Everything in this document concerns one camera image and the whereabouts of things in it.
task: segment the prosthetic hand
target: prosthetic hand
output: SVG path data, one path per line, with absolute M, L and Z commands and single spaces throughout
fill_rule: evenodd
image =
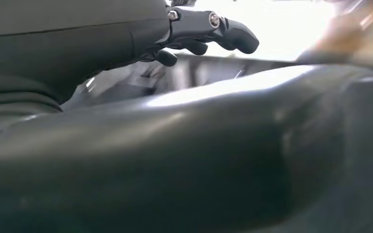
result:
M 204 55 L 208 42 L 217 42 L 226 50 L 251 54 L 259 45 L 257 37 L 242 23 L 218 16 L 212 11 L 193 11 L 189 7 L 168 7 L 170 31 L 148 48 L 141 61 L 159 61 L 173 66 L 177 57 L 162 49 L 187 49 L 195 55 Z

